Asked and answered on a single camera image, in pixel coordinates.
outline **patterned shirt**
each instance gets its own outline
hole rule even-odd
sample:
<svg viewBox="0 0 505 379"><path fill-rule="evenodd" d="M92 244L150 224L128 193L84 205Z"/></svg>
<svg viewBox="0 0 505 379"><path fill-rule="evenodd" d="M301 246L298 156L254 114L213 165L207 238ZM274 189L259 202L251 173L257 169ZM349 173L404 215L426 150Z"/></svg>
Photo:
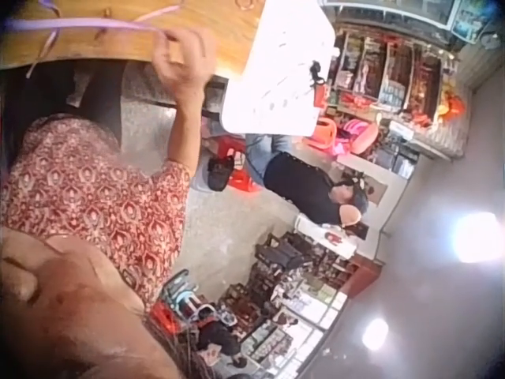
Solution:
<svg viewBox="0 0 505 379"><path fill-rule="evenodd" d="M149 310L181 249L189 172L167 161L145 176L117 141L79 118L39 120L2 187L2 225L97 246Z"/></svg>

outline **pink item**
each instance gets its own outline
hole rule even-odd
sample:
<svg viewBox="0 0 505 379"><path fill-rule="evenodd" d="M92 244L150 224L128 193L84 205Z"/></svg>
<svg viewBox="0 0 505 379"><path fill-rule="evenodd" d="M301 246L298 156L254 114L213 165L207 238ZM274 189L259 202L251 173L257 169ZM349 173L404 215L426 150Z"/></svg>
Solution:
<svg viewBox="0 0 505 379"><path fill-rule="evenodd" d="M177 5L166 6L162 9L158 9L154 12L150 12L143 16L138 17L133 22L114 20L105 17L62 17L60 9L54 4L53 0L39 0L39 4L46 9L51 10L57 18L50 20L7 20L6 27L7 30L12 32L26 32L33 30L46 30L50 29L52 32L45 44L41 47L39 56L33 62L30 70L27 72L26 77L29 78L32 72L41 60L43 60L51 51L54 44L58 40L60 29L64 28L98 28L99 30L112 29L129 29L129 30L148 30L151 32L160 31L161 29L155 28L153 26L144 24L145 21L152 19L153 17L162 16L163 14L174 12L179 10L184 3L184 0L180 0Z"/></svg>
<svg viewBox="0 0 505 379"><path fill-rule="evenodd" d="M353 119L347 122L343 130L351 134L350 138L336 138L331 154L337 156L340 154L359 155L369 148L379 135L379 126L360 119Z"/></svg>

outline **purple ribbon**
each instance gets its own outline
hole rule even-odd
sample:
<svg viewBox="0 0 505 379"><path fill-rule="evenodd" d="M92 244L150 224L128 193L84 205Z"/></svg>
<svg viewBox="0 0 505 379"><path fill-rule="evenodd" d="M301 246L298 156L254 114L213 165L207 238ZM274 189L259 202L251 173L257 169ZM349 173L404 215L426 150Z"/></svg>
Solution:
<svg viewBox="0 0 505 379"><path fill-rule="evenodd" d="M175 6L166 6L162 9L158 9L154 12L147 13L141 17L138 17L134 21L121 21L112 18L105 17L62 17L60 9L53 3L53 0L39 0L39 4L46 9L51 10L57 18L45 19L45 20L17 20L11 19L6 22L7 30L11 32L30 32L35 30L53 30L53 32L47 38L45 44L40 49L39 55L33 62L30 70L27 72L26 77L32 75L33 69L39 61L44 59L51 48L54 46L58 39L58 34L60 29L65 28L97 28L100 30L107 29L128 29L128 30L148 30L148 31L158 31L151 25L144 24L145 21L162 16L163 14L174 12L179 10L184 3L184 0L180 0Z"/></svg>

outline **white paper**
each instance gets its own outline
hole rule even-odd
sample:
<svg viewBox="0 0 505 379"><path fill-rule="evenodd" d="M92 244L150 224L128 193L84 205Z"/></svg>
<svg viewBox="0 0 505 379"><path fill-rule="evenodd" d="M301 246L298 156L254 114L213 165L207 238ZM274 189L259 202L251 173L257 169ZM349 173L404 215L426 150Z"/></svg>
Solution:
<svg viewBox="0 0 505 379"><path fill-rule="evenodd" d="M335 31L317 0L267 0L239 81L230 81L221 114L230 133L311 135L314 107L310 67L330 67Z"/></svg>

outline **wooden table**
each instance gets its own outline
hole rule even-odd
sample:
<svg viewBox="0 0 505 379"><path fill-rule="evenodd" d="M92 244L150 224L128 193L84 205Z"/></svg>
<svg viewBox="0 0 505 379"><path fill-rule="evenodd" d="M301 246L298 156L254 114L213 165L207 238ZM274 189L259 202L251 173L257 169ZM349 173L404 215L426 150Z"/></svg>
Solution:
<svg viewBox="0 0 505 379"><path fill-rule="evenodd" d="M103 17L105 10L109 9L112 18L124 21L134 21L147 13L178 3L179 0L54 0L62 17ZM210 28L219 43L216 74L238 78L248 61L263 7L264 0L255 0L251 10L241 10L235 0L185 0L180 10L147 22L159 28ZM29 2L16 15L16 18L26 20L53 17L54 14L36 0ZM57 43L45 61L76 58L151 61L152 32L108 30L96 39L97 32L88 28L61 30ZM8 34L2 45L0 69L31 65L50 33L51 31L40 31Z"/></svg>

